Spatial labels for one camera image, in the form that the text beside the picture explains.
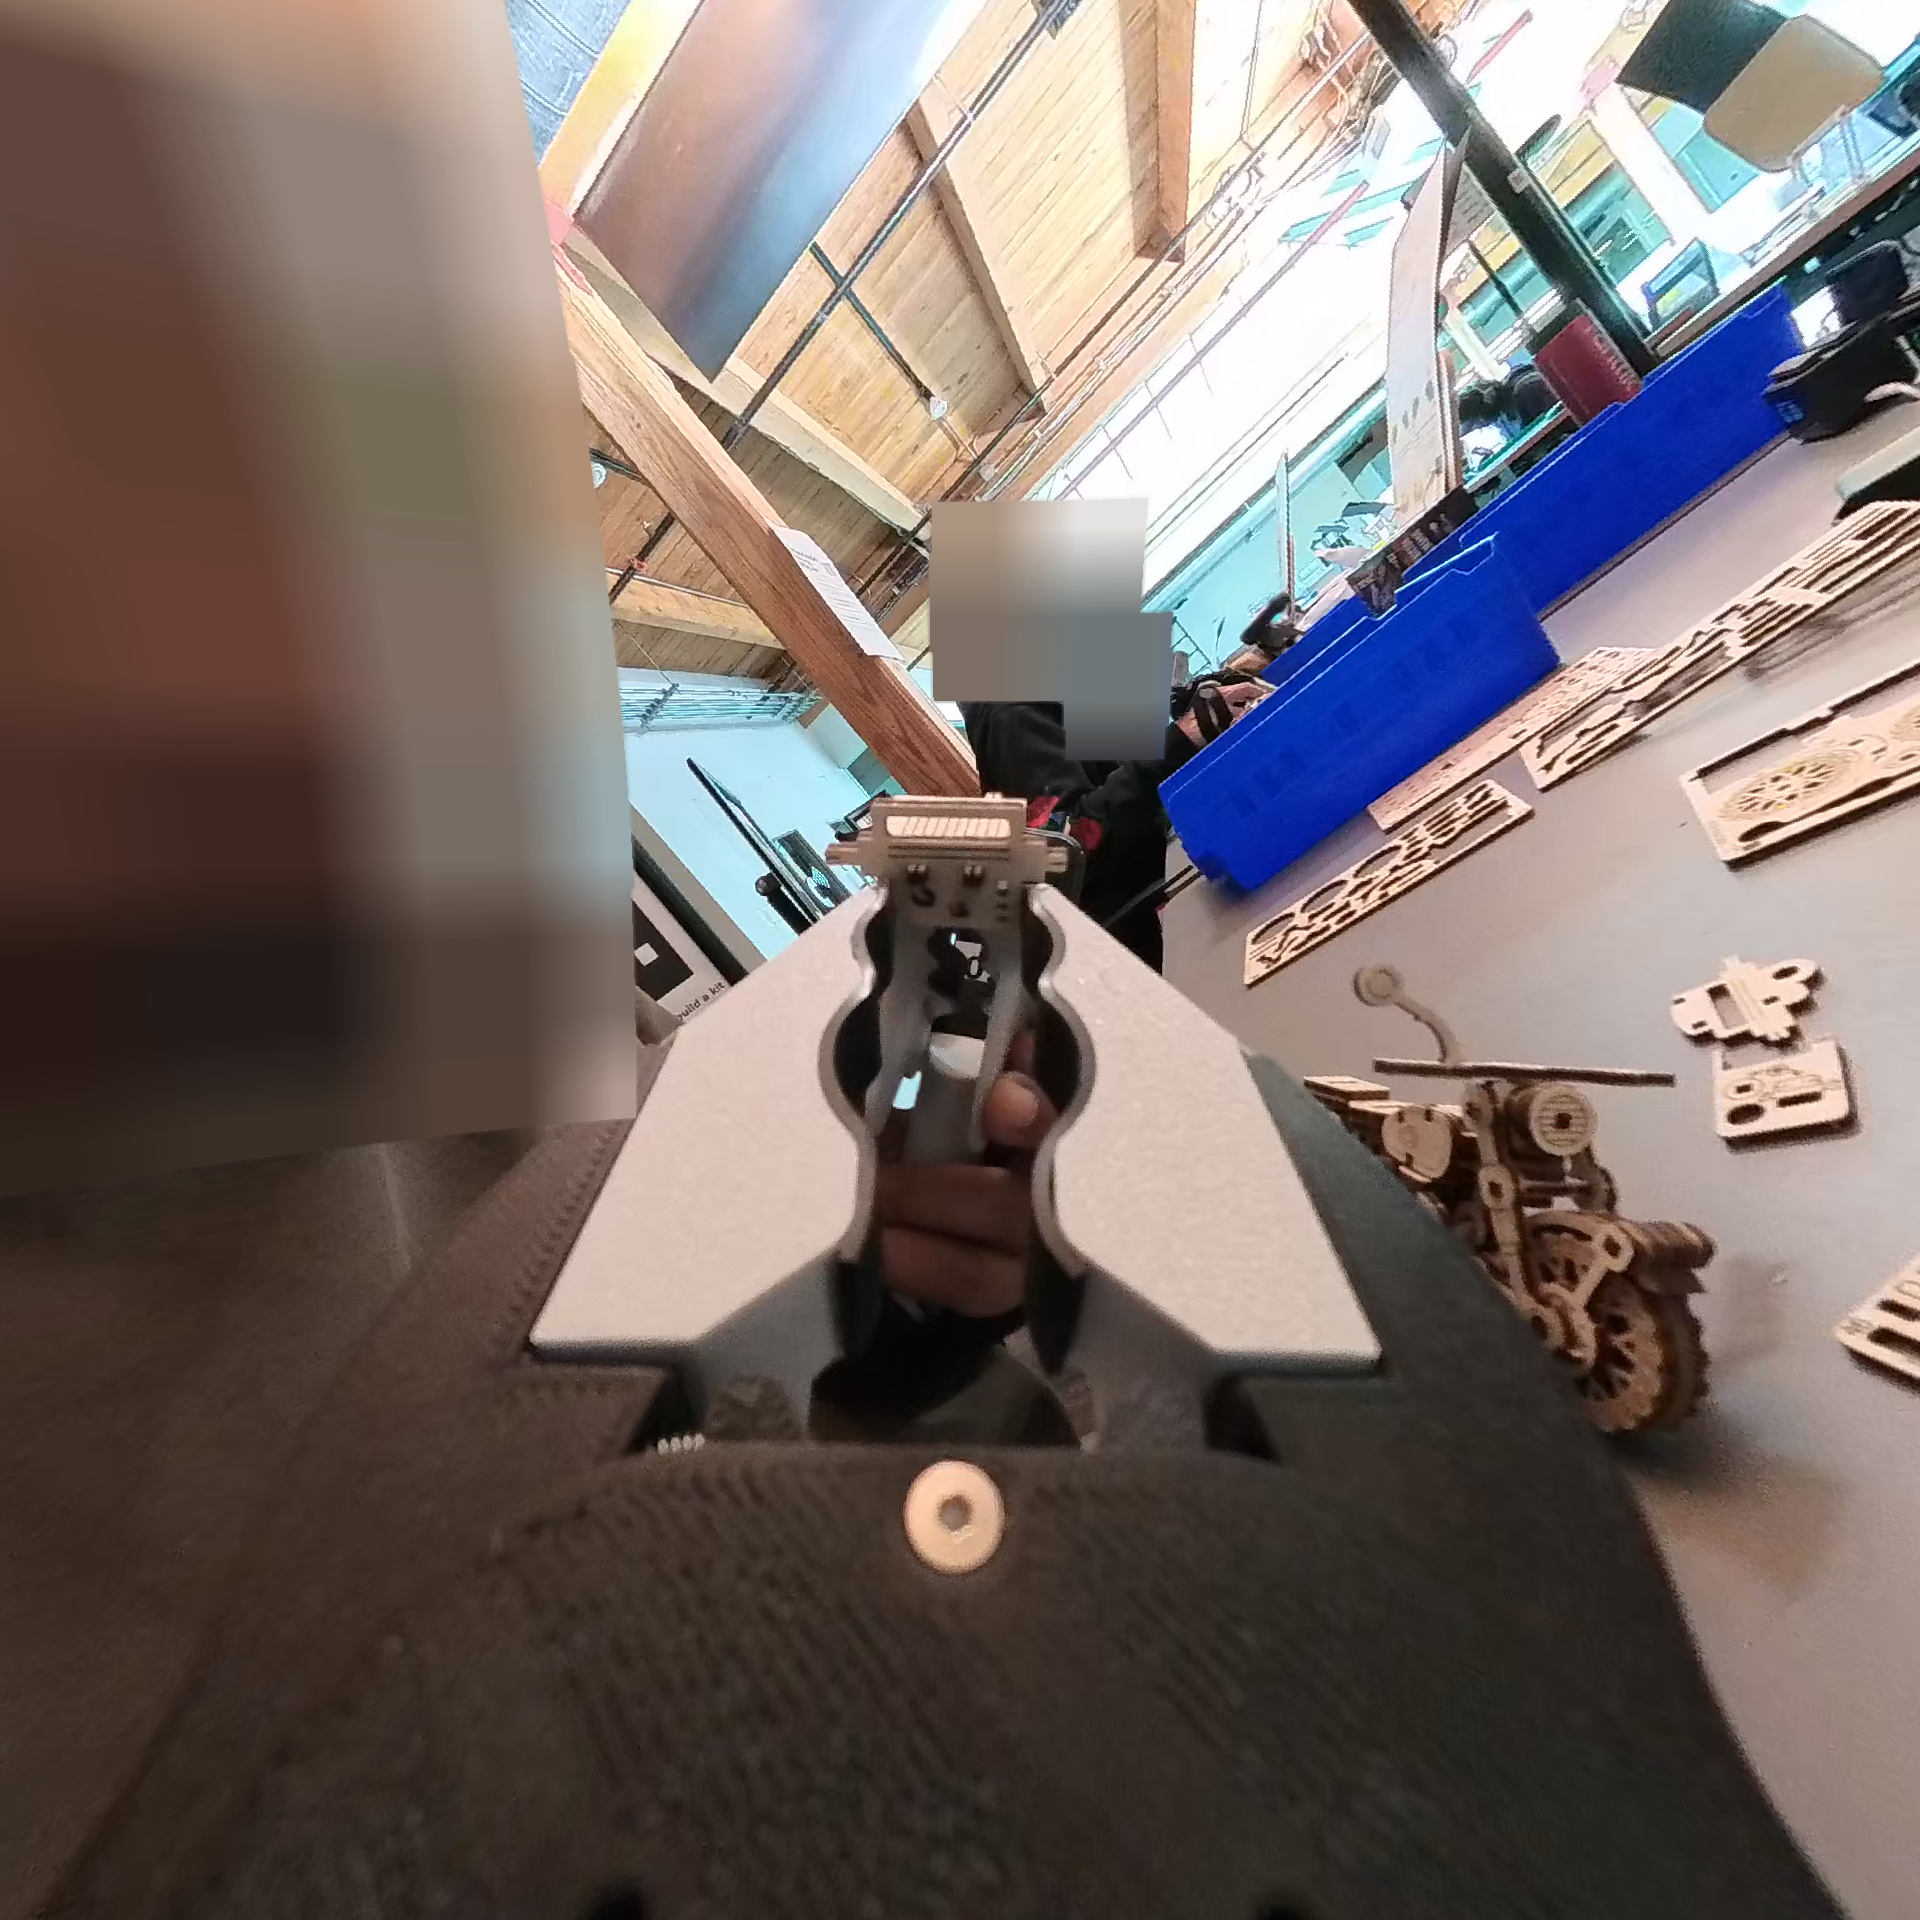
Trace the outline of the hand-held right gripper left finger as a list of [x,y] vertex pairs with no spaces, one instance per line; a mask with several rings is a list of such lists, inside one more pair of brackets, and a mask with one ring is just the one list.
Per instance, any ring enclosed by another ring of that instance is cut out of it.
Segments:
[[878,1311],[888,981],[874,884],[680,1028],[531,1329],[539,1361],[662,1368],[705,1435],[734,1400],[810,1429]]

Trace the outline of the ribbed wooden model part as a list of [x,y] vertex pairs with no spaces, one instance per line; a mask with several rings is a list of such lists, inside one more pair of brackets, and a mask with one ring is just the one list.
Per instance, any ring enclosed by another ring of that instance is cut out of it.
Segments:
[[1073,836],[1030,827],[1025,808],[1005,798],[878,798],[828,864],[873,879],[906,929],[988,942],[1018,931],[1030,892],[1064,883],[1080,855]]

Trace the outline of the wooden motorcycle model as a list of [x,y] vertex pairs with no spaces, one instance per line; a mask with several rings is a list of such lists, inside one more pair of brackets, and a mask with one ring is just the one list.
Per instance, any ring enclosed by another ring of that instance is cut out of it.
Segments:
[[1619,1211],[1593,1105],[1593,1091],[1670,1091],[1676,1075],[1470,1063],[1388,963],[1363,968],[1354,996],[1402,1008],[1437,1044],[1431,1063],[1380,1057],[1383,1073],[1447,1080],[1459,1097],[1399,1097],[1353,1075],[1313,1075],[1308,1091],[1454,1232],[1566,1366],[1605,1435],[1684,1425],[1707,1393],[1693,1296],[1717,1245],[1700,1226]]

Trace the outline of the person's left hand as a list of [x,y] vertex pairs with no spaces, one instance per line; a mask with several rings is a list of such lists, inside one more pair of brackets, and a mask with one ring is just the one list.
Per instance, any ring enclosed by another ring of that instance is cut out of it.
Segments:
[[929,1087],[888,1117],[878,1146],[874,1226],[888,1291],[919,1311],[980,1324],[1021,1314],[1032,1254],[1032,1165],[1058,1109],[1034,1073],[1034,1031],[1012,1040],[983,1105],[976,1161],[916,1161],[907,1144]]

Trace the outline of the framed black-white marker poster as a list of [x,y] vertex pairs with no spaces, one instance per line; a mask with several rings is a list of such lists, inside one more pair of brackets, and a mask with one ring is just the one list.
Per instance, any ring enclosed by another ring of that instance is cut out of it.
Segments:
[[637,993],[669,1019],[692,1019],[756,974],[766,953],[705,892],[642,865],[634,875]]

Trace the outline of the black monitor on stand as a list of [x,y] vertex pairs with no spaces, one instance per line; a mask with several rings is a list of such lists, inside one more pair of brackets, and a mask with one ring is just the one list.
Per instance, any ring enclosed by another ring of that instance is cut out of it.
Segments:
[[687,767],[761,864],[756,892],[775,909],[775,916],[795,933],[803,933],[808,929],[819,925],[833,909],[841,909],[853,896],[851,884],[829,869],[829,864],[814,851],[814,844],[808,844],[803,833],[768,833],[753,814],[753,808],[737,799],[730,783],[711,778],[695,757],[687,757]]

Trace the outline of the white paper sign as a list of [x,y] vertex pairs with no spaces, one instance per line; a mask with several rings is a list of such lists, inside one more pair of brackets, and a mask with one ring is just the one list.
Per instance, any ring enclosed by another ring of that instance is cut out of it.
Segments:
[[785,548],[814,581],[823,603],[833,612],[841,626],[853,636],[853,643],[874,661],[903,662],[896,640],[881,632],[878,619],[858,601],[845,575],[836,563],[803,533],[795,526],[775,526]]

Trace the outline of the short blue plastic bin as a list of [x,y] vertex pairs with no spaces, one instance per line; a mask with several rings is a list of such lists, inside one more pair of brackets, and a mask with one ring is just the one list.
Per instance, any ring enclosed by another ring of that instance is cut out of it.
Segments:
[[1163,780],[1189,864],[1254,892],[1559,671],[1511,537],[1406,581]]

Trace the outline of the small wooden cutout piece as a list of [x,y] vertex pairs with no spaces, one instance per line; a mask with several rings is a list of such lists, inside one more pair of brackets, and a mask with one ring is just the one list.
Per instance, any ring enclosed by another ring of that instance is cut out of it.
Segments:
[[1812,962],[1747,963],[1725,957],[1722,970],[1670,1000],[1670,1019],[1682,1040],[1713,1044],[1795,1044],[1804,1014],[1822,982]]

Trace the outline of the wooden grid piece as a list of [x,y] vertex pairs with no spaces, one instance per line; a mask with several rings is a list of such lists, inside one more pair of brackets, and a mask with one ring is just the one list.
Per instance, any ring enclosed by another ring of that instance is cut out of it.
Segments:
[[1917,1259],[1905,1262],[1880,1288],[1875,1288],[1875,1292],[1836,1324],[1836,1340],[1850,1355],[1911,1385],[1920,1382],[1917,1272]]

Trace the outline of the long wooden parts sheet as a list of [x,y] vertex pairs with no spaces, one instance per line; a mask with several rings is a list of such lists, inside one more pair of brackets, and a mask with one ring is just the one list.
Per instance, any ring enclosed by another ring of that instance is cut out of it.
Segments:
[[1917,565],[1917,502],[1880,499],[1861,506],[1700,626],[1623,671],[1538,732],[1523,752],[1528,780],[1544,795],[1583,775],[1705,687],[1760,661],[1785,636],[1826,622],[1911,565]]

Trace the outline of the white display board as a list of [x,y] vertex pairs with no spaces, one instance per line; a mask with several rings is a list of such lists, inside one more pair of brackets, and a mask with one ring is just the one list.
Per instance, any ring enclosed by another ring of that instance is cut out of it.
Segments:
[[1393,506],[1412,529],[1462,487],[1457,376],[1445,351],[1445,266],[1459,154],[1445,146],[1412,193],[1385,309],[1385,427]]

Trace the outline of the hanging grey panel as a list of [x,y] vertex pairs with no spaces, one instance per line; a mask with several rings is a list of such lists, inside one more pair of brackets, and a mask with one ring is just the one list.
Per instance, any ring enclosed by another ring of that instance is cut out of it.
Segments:
[[716,380],[980,5],[699,5],[576,225]]

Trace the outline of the maroon cylinder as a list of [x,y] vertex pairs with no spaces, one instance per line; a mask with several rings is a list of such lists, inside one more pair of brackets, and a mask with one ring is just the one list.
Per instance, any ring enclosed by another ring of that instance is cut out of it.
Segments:
[[1531,363],[1574,421],[1593,421],[1644,393],[1644,372],[1580,303],[1554,317],[1538,338]]

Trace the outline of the black pole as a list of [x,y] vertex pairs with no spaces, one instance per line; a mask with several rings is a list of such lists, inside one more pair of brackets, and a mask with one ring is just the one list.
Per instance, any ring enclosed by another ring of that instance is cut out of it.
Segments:
[[1499,131],[1476,109],[1470,89],[1454,77],[1437,42],[1418,23],[1409,5],[1348,5],[1358,27],[1375,41],[1399,78],[1420,98],[1437,131],[1459,151],[1465,174],[1508,225],[1514,243],[1531,254],[1571,311],[1586,313],[1598,331],[1619,351],[1635,376],[1658,367],[1644,326],[1605,279],[1598,260],[1559,209],[1551,193]]

